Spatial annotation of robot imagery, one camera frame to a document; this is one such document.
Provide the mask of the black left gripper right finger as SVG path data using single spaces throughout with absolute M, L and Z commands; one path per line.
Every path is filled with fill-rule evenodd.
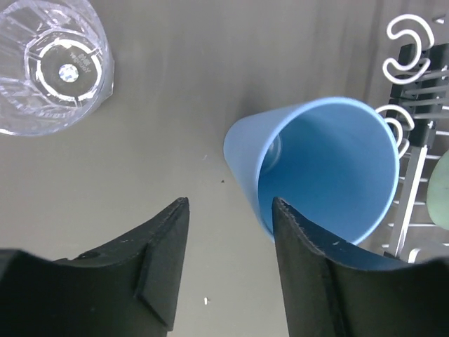
M 276 257 L 291 336 L 447 336 L 448 259 L 407 263 L 346 242 L 280 198 Z

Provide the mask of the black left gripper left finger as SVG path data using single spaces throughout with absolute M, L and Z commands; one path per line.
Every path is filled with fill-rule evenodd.
M 2 336 L 167 336 L 173 330 L 189 201 L 75 259 L 1 250 Z

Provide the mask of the blue plastic cup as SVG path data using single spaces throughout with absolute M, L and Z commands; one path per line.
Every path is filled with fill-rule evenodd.
M 332 233 L 334 249 L 369 237 L 398 186 L 394 134 L 378 112 L 352 98 L 320 98 L 244 117 L 228 130 L 223 154 L 269 237 L 278 197 Z

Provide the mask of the green ceramic mug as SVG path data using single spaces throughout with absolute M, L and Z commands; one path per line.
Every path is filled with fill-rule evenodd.
M 448 157 L 446 152 L 437 162 L 427 188 L 427 210 L 431 221 L 448 230 Z

